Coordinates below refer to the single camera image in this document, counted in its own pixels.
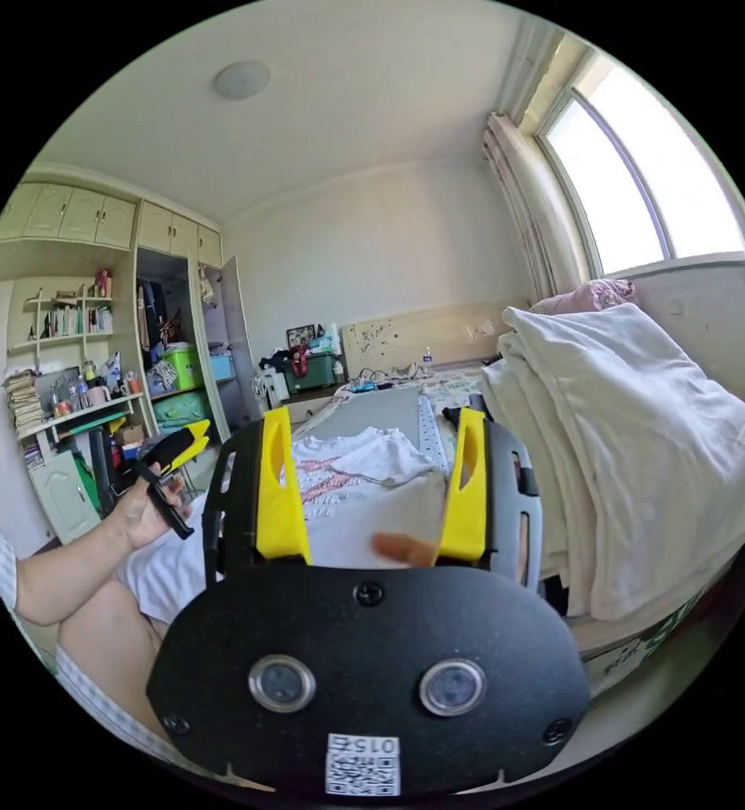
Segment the ceiling light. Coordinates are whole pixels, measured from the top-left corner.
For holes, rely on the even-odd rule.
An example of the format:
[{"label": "ceiling light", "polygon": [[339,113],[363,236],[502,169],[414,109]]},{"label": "ceiling light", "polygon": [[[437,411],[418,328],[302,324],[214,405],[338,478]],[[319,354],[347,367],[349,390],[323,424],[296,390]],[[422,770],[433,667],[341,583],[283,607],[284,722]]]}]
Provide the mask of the ceiling light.
[{"label": "ceiling light", "polygon": [[225,99],[241,101],[261,93],[270,80],[271,71],[262,62],[235,62],[214,78],[214,89]]}]

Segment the pink pillow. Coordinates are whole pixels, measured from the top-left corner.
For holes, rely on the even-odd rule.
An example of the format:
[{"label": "pink pillow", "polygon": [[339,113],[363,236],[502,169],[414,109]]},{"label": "pink pillow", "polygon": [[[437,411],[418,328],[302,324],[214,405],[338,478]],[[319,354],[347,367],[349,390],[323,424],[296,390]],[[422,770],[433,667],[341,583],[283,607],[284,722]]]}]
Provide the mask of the pink pillow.
[{"label": "pink pillow", "polygon": [[538,301],[530,312],[539,315],[568,315],[570,312],[597,312],[618,304],[640,305],[636,287],[624,279],[598,278],[587,281],[571,293]]}]

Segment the window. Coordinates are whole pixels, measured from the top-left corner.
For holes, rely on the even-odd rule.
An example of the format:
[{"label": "window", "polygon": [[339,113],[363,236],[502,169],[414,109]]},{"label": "window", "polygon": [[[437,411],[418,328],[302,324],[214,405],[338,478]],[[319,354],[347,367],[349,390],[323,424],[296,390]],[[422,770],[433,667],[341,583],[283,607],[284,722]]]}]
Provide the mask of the window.
[{"label": "window", "polygon": [[593,57],[539,141],[570,196],[595,275],[743,250],[724,192],[687,133],[606,57]]}]

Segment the label sticker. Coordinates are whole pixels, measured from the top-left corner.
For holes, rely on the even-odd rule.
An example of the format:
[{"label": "label sticker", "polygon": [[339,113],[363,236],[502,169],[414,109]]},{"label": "label sticker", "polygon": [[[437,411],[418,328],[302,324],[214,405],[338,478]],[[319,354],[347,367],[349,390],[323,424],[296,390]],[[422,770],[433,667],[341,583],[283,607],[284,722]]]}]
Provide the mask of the label sticker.
[{"label": "label sticker", "polygon": [[398,738],[328,735],[325,793],[329,796],[400,796]]}]

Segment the ceiling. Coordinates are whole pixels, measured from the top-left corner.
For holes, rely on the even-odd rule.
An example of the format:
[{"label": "ceiling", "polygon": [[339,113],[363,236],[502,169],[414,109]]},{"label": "ceiling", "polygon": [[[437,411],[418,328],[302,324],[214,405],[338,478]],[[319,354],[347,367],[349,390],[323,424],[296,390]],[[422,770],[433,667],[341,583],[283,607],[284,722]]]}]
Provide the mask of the ceiling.
[{"label": "ceiling", "polygon": [[[376,165],[475,155],[521,12],[486,0],[262,0],[194,26],[92,95],[40,153],[224,224]],[[264,92],[220,99],[226,65]]]}]

